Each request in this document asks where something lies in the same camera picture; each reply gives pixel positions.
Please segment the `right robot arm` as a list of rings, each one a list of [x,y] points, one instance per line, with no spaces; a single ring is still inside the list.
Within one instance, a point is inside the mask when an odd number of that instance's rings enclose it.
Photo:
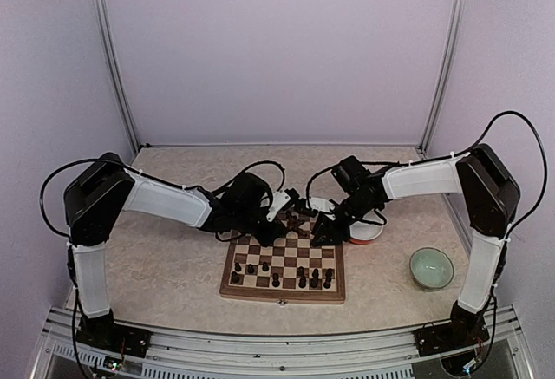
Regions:
[[[330,169],[347,197],[329,211],[321,211],[312,230],[313,245],[337,245],[350,239],[350,228],[392,200],[430,194],[463,196],[473,235],[467,275],[456,305],[460,314],[447,323],[446,343],[464,346],[478,330],[477,314],[488,303],[501,273],[509,232],[514,228],[520,189],[500,158],[479,144],[465,154],[413,165],[388,164],[371,172],[355,156]]]

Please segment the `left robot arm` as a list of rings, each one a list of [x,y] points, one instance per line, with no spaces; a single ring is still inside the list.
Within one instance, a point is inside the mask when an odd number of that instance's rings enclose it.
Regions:
[[[261,246],[287,233],[277,215],[279,194],[244,170],[208,191],[180,186],[133,169],[114,153],[88,161],[88,168],[65,189],[63,201],[83,314],[88,335],[102,348],[121,340],[111,313],[105,272],[105,246],[122,212],[139,212],[220,236],[235,231],[252,235]]]

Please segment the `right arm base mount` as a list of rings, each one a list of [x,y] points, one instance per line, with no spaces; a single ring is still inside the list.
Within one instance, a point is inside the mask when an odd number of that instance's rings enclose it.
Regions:
[[[432,356],[487,341],[490,336],[482,308],[477,313],[455,302],[446,323],[423,326],[413,333],[419,356]]]

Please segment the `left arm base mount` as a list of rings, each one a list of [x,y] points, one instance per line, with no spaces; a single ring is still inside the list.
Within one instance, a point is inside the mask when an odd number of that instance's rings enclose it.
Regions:
[[[149,330],[116,323],[114,314],[109,312],[101,317],[83,316],[76,341],[121,356],[145,358],[151,336]]]

